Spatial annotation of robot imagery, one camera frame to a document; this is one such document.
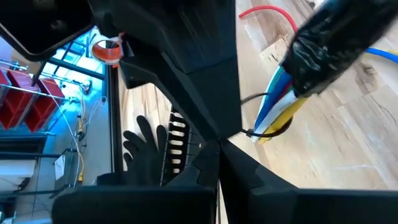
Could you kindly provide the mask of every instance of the white wire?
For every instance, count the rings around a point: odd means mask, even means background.
[[[108,100],[108,99],[106,98],[106,96],[103,96],[102,98],[105,99],[105,102]],[[89,125],[89,124],[91,123],[91,119],[93,118],[94,113],[95,113],[95,111],[98,109],[99,106],[105,107],[105,103],[101,103],[101,100],[97,100],[97,101],[94,102],[94,104],[93,104],[93,109],[92,109],[91,112],[90,112],[90,117],[88,118],[87,123],[85,123],[85,124],[82,126],[82,128],[84,128],[86,125]]]
[[[61,112],[63,118],[65,119],[65,122],[67,123],[68,128],[69,128],[70,134],[72,135],[72,138],[73,138],[73,140],[74,140],[74,142],[75,142],[75,144],[76,144],[77,153],[80,154],[79,144],[77,143],[77,140],[76,140],[76,138],[75,138],[75,135],[73,134],[72,128],[70,127],[69,122],[68,122],[68,120],[67,120],[67,117],[66,117],[65,114],[63,113],[63,111],[62,111],[60,105],[59,105],[58,102],[55,100],[54,96],[53,96],[53,95],[50,95],[50,96],[51,96],[52,99],[54,100],[55,104],[58,106],[58,109],[60,110],[60,112]],[[75,181],[74,181],[74,183],[73,183],[73,187],[75,187],[75,186],[76,186],[76,183],[77,183],[77,178],[78,178],[78,176],[79,176],[79,167],[80,167],[80,156],[78,156],[78,159],[77,159],[76,178],[75,178]]]

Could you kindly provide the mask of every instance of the black cable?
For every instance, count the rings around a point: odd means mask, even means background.
[[[251,96],[246,97],[245,99],[241,100],[241,105],[247,103],[248,101],[251,101],[257,97],[260,96],[266,96],[269,95],[269,93],[257,93],[257,94],[253,94]],[[273,132],[273,133],[269,133],[269,134],[259,134],[259,133],[254,133],[253,130],[248,129],[242,129],[241,132],[245,133],[247,136],[251,137],[251,136],[255,136],[255,137],[260,137],[260,138],[273,138],[276,137],[278,135],[281,135],[282,133],[284,133],[286,130],[288,130],[288,128],[290,127],[290,125],[292,124],[293,118],[290,118],[279,130]]]

